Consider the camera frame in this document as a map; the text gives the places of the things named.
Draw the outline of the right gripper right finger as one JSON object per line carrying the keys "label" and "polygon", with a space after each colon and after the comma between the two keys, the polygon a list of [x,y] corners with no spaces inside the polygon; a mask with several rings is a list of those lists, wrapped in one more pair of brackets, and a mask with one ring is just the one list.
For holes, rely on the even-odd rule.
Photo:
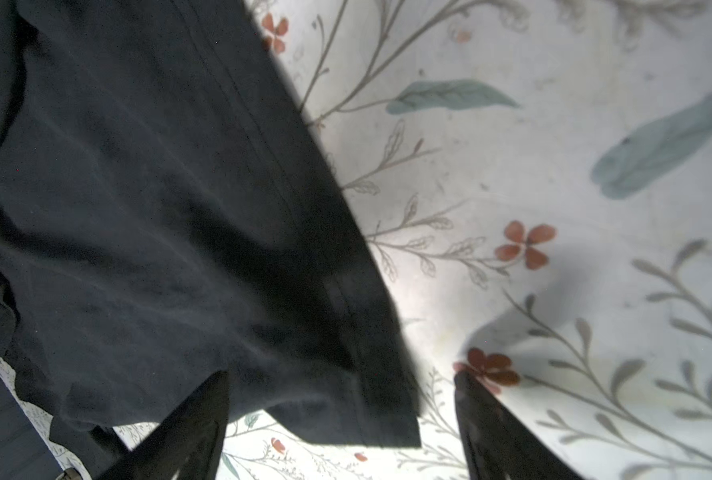
{"label": "right gripper right finger", "polygon": [[580,480],[470,372],[458,372],[455,408],[472,480]]}

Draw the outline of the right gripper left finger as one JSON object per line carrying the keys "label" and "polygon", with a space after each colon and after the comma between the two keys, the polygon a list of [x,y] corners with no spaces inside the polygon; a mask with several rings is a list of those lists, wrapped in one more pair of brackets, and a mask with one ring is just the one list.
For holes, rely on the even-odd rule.
{"label": "right gripper left finger", "polygon": [[229,423],[229,374],[218,371],[101,480],[214,480]]}

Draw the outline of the black t-shirt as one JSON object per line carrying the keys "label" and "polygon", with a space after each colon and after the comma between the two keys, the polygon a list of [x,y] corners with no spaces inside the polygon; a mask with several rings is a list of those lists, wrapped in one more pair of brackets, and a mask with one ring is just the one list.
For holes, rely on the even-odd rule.
{"label": "black t-shirt", "polygon": [[99,477],[223,416],[416,448],[381,273],[241,1],[0,1],[0,357]]}

